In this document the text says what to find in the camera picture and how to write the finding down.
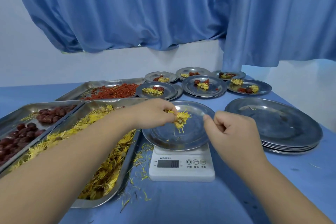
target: tray of goji berries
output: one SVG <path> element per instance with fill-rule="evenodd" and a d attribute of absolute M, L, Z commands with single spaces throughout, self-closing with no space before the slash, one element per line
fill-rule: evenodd
<path fill-rule="evenodd" d="M 136 96 L 137 87 L 145 82 L 145 78 L 85 82 L 55 101 L 131 98 Z"/>
<path fill-rule="evenodd" d="M 28 104 L 0 118 L 0 173 L 84 103 L 70 100 Z"/>

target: blue curtain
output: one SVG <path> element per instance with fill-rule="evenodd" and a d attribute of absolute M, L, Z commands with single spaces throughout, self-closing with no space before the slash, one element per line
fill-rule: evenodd
<path fill-rule="evenodd" d="M 336 0 L 233 0 L 223 69 L 336 60 Z"/>
<path fill-rule="evenodd" d="M 63 52 L 141 44 L 168 50 L 224 37 L 232 0 L 22 0 L 33 22 Z"/>

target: digital kitchen scale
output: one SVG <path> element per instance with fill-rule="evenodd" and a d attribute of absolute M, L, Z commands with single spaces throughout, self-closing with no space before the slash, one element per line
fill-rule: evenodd
<path fill-rule="evenodd" d="M 187 151 L 154 146 L 149 177 L 153 181 L 212 182 L 215 170 L 209 145 Z"/>

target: blue table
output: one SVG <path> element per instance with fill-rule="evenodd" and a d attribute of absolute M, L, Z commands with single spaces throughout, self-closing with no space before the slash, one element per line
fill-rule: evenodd
<path fill-rule="evenodd" d="M 79 85 L 80 83 L 70 83 L 0 88 L 0 117 L 28 103 L 53 101 Z M 197 101 L 218 111 L 224 110 L 230 101 L 239 97 L 238 94 L 227 92 L 215 99 L 183 95 L 178 100 Z M 263 98 L 288 104 L 273 92 Z M 266 155 L 301 192 L 336 222 L 336 136 L 328 129 L 322 129 L 324 137 L 311 153 L 296 156 L 273 153 Z M 146 140 L 141 137 L 139 142 L 141 145 Z M 214 182 L 141 181 L 141 177 L 136 176 L 142 169 L 138 166 L 132 169 L 130 176 L 134 186 L 140 189 L 127 186 L 119 200 L 116 197 L 94 209 L 70 209 L 61 223 L 269 223 L 254 195 L 223 163 L 214 149 L 210 149 L 216 172 Z M 149 160 L 144 168 L 147 172 L 148 162 Z M 145 201 L 145 193 L 150 200 Z M 130 197 L 131 201 L 120 213 L 122 201 Z"/>

